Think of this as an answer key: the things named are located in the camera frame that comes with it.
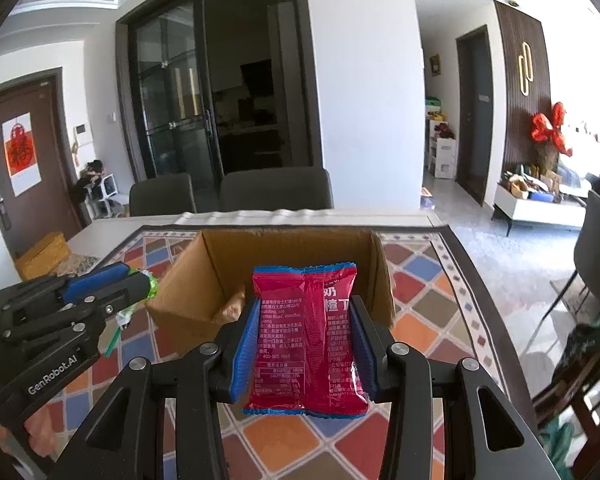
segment gray marble floor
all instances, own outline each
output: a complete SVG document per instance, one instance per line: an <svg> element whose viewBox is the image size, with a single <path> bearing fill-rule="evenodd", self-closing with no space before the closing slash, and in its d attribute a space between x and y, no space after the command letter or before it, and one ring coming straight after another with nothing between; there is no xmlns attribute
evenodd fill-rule
<svg viewBox="0 0 600 480"><path fill-rule="evenodd" d="M578 232L514 226L507 238L506 222L492 221L492 210L455 181L427 173L424 186L434 197L435 212L451 226L480 272L518 352L529 392L537 394L549 384L574 327L562 305L542 325L540 321L557 295L550 281L573 272Z"/></svg>

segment white poster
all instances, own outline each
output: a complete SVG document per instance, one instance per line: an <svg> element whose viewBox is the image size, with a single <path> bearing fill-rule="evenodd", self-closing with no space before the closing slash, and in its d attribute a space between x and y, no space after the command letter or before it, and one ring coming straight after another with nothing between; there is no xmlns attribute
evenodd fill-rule
<svg viewBox="0 0 600 480"><path fill-rule="evenodd" d="M18 196L42 182L31 131L31 115L20 115L2 123L2 140L13 194Z"/></svg>

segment human hand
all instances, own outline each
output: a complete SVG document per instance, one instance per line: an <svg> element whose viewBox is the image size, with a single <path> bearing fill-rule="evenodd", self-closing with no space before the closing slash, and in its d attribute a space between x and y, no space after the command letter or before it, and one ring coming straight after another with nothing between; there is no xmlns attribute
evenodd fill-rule
<svg viewBox="0 0 600 480"><path fill-rule="evenodd" d="M31 415L24 423L24 428L29 433L29 446L40 456L49 456L56 449L56 434L51 426L51 414L45 405ZM9 431L0 425L0 447L4 452L8 450L4 441Z"/></svg>

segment sliding glass door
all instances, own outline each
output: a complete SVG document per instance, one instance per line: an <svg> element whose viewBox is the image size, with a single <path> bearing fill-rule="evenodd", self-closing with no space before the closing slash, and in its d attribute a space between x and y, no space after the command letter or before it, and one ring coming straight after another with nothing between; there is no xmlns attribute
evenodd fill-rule
<svg viewBox="0 0 600 480"><path fill-rule="evenodd" d="M223 175L203 22L204 0L193 0L136 27L131 43L147 175L189 173L199 212L218 209Z"/></svg>

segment bolt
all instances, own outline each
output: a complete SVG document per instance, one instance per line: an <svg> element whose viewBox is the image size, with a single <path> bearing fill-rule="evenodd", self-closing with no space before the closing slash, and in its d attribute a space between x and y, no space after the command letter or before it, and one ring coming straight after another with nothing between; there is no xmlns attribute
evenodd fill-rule
<svg viewBox="0 0 600 480"><path fill-rule="evenodd" d="M204 355L213 355L218 351L218 345L216 343L202 343L200 345L200 353Z"/></svg>
<svg viewBox="0 0 600 480"><path fill-rule="evenodd" d="M409 346L405 343L394 343L391 345L391 350L394 354L407 355L409 353Z"/></svg>
<svg viewBox="0 0 600 480"><path fill-rule="evenodd" d="M144 357L134 357L129 361L129 368L135 370L142 370L146 366L146 359Z"/></svg>
<svg viewBox="0 0 600 480"><path fill-rule="evenodd" d="M480 368L480 365L478 364L478 361L472 357L465 357L462 359L462 367L471 372L475 372L478 368Z"/></svg>

